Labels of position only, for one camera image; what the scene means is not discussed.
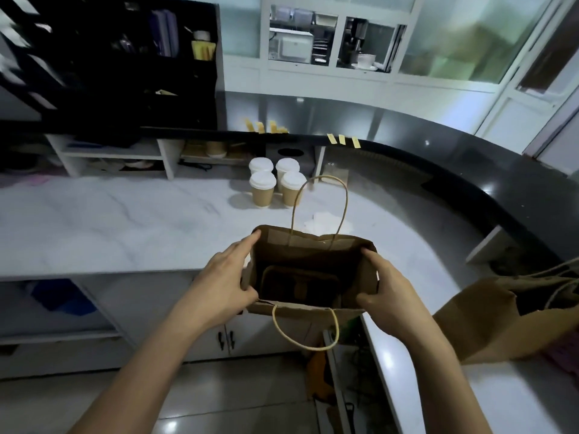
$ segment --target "cabinet door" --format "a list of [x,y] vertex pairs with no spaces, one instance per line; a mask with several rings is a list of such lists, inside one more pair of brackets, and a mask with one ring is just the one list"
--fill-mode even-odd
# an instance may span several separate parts
[[[310,322],[278,318],[277,323],[287,336],[304,344]],[[264,355],[300,350],[279,334],[269,315],[243,311],[225,325],[229,352],[233,357]]]
[[[167,316],[198,271],[133,272],[77,277],[74,282],[127,341],[138,346]],[[201,335],[185,361],[229,356],[225,328]]]

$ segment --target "door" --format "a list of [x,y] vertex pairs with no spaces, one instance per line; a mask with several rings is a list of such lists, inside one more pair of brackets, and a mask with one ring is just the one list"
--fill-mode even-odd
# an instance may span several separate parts
[[552,15],[476,135],[522,153],[579,85],[579,1],[553,0]]
[[[277,323],[287,336],[304,344],[310,322],[278,318]],[[229,351],[233,357],[264,355],[300,350],[279,334],[269,315],[258,315],[243,311],[225,325]]]
[[[103,274],[78,277],[74,282],[119,333],[136,347],[163,321],[197,273],[170,271]],[[198,338],[185,361],[228,356],[225,327],[219,326]]]

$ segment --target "white cup lid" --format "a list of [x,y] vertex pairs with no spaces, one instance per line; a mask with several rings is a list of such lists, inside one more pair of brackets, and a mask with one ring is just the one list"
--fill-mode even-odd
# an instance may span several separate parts
[[269,190],[276,187],[276,177],[268,171],[259,171],[251,175],[251,187],[258,190]]
[[258,172],[258,171],[268,171],[271,172],[273,170],[273,163],[270,159],[266,157],[256,157],[250,161],[250,171],[251,172]]
[[281,185],[286,189],[299,190],[308,181],[301,172],[286,172],[281,178]]
[[299,172],[298,160],[290,158],[281,159],[276,164],[276,170],[280,172]]

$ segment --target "person's left hand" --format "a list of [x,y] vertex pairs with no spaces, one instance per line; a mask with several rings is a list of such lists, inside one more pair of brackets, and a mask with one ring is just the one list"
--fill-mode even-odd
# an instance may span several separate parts
[[257,300],[257,291],[251,286],[243,291],[240,280],[245,257],[260,235],[257,230],[214,255],[173,307],[170,319],[184,330],[202,333],[224,324]]

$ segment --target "curved black counter ledge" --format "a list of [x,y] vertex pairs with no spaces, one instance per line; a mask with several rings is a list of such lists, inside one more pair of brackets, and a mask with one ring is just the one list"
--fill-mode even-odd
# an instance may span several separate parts
[[[201,104],[201,108],[213,111],[213,104]],[[488,213],[519,243],[543,255],[546,263],[579,256],[579,184],[486,140],[403,113],[327,99],[225,92],[217,93],[215,118],[209,118],[202,128],[158,118],[142,118],[138,127],[120,128],[97,118],[88,122],[80,116],[54,116],[43,116],[38,123],[3,122],[0,128],[4,132],[60,134],[90,128],[105,134],[115,131],[156,138],[317,146],[329,146],[327,133],[357,137],[364,150],[444,180],[467,204]],[[247,132],[245,118],[266,126],[274,120],[290,134]],[[342,147],[352,149],[351,140]]]

